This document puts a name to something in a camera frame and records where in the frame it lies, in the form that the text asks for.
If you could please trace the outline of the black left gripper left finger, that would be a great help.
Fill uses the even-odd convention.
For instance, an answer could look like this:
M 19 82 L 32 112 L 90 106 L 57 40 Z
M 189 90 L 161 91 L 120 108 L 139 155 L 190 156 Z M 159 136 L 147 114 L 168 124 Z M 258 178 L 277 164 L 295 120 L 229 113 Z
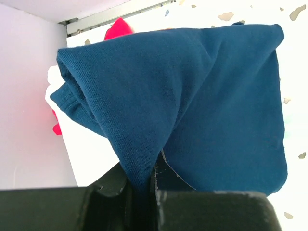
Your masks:
M 2 231 L 125 231 L 131 186 L 116 164 L 87 187 L 0 192 Z

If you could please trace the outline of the blue Mickey t-shirt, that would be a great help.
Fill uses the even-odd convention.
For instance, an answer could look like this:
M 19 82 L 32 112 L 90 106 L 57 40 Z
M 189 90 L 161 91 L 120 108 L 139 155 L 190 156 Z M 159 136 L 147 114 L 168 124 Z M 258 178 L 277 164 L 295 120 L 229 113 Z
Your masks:
M 178 28 L 60 49 L 51 99 L 106 137 L 138 194 L 160 152 L 200 191 L 277 192 L 287 179 L 277 25 Z

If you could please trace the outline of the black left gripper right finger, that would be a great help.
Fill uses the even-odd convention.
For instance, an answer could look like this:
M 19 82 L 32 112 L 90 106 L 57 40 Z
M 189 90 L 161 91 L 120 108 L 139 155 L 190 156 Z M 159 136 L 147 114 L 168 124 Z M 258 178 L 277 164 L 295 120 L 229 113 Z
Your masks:
M 160 152 L 151 176 L 154 231 L 280 231 L 259 192 L 202 192 L 185 182 Z

